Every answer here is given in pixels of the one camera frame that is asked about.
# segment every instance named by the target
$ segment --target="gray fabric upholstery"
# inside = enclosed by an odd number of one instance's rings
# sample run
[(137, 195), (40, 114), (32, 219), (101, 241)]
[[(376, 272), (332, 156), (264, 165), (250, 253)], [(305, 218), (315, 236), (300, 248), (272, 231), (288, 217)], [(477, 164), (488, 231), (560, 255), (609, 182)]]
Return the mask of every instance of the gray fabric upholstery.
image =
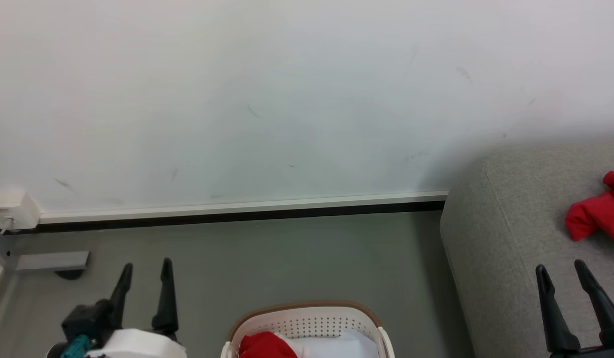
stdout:
[(605, 191), (614, 141), (506, 150), (475, 163), (449, 193), (441, 233), (478, 358), (542, 358), (535, 267), (546, 265), (557, 301), (583, 347), (600, 344), (573, 261), (583, 259), (614, 302), (614, 242), (573, 242), (573, 202)]

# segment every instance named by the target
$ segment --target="white power adapter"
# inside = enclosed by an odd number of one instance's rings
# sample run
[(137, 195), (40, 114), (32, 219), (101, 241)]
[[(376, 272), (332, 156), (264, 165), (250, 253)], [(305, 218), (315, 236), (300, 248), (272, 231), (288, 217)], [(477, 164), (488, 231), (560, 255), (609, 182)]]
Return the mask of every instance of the white power adapter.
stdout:
[(39, 208), (26, 192), (11, 191), (0, 193), (0, 228), (32, 229), (37, 226)]

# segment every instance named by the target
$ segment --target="plastic basket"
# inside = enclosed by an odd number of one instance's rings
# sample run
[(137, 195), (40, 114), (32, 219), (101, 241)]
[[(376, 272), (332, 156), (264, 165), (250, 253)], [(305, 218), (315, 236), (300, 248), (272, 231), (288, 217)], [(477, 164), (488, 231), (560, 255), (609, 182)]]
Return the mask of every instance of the plastic basket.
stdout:
[(378, 317), (365, 306), (348, 301), (285, 304), (254, 311), (232, 328), (221, 358), (238, 357), (238, 347), (245, 335), (271, 331), (287, 338), (336, 338), (347, 328), (375, 342), (380, 358), (395, 358), (389, 335)]

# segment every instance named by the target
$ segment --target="brown basket rim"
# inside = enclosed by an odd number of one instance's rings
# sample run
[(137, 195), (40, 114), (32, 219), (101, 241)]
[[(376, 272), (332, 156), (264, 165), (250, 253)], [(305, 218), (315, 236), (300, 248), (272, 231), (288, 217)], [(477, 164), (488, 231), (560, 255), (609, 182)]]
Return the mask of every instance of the brown basket rim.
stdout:
[(363, 306), (360, 303), (355, 303), (353, 301), (308, 301), (308, 302), (300, 302), (300, 303), (288, 303), (288, 304), (279, 304), (278, 306), (272, 306), (269, 308), (263, 308), (262, 310), (256, 310), (248, 313), (245, 317), (239, 320), (236, 325), (232, 328), (232, 331), (229, 333), (229, 341), (234, 342), (234, 335), (236, 335), (236, 331), (249, 319), (253, 317), (264, 315), (267, 313), (278, 312), (278, 311), (286, 311), (286, 310), (295, 310), (296, 308), (312, 308), (312, 307), (348, 307), (355, 308), (356, 310), (361, 311), (371, 321), (376, 327), (382, 327), (382, 323), (378, 319), (378, 316), (375, 315), (369, 308)]

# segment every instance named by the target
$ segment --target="black robotic claw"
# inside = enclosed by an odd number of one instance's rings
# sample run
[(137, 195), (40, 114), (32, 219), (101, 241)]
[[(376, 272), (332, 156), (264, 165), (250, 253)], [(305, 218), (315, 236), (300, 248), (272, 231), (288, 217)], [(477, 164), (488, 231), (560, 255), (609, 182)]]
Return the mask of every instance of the black robotic claw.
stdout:
[(539, 303), (541, 303), (541, 318), (544, 322), (548, 351), (555, 353), (575, 351), (581, 348), (579, 340), (570, 333), (564, 316), (561, 315), (559, 304), (555, 300), (555, 286), (552, 284), (546, 267), (538, 265), (536, 270)]
[(551, 358), (614, 358), (614, 304), (597, 283), (590, 270), (581, 260), (575, 260), (575, 269), (582, 288), (589, 295), (597, 320), (601, 346), (581, 349), (579, 340), (570, 333), (566, 321), (555, 300), (555, 287), (544, 265), (538, 265), (537, 288), (546, 334), (546, 347)]
[(131, 281), (132, 264), (126, 264), (110, 299), (75, 307), (62, 322), (66, 340), (70, 343), (77, 336), (86, 335), (94, 347), (102, 347), (116, 329), (122, 328), (125, 294), (130, 290)]
[[(114, 331), (122, 329), (125, 296), (130, 291), (132, 283), (132, 264), (123, 267), (123, 272), (110, 299), (100, 299), (92, 306), (80, 305), (62, 322), (62, 330), (66, 342), (56, 344), (48, 353), (48, 357), (59, 357), (63, 351), (75, 341), (78, 336), (85, 335), (91, 348), (102, 348), (113, 335)], [(177, 300), (175, 298), (175, 280), (172, 272), (172, 261), (163, 260), (161, 269), (161, 297), (157, 315), (152, 319), (152, 331), (177, 340), (175, 332), (179, 329), (177, 317)]]
[(161, 296), (157, 315), (152, 317), (152, 331), (168, 336), (177, 341), (175, 332), (179, 329), (177, 316), (177, 299), (175, 297), (175, 278), (172, 272), (172, 260), (165, 258), (161, 268)]

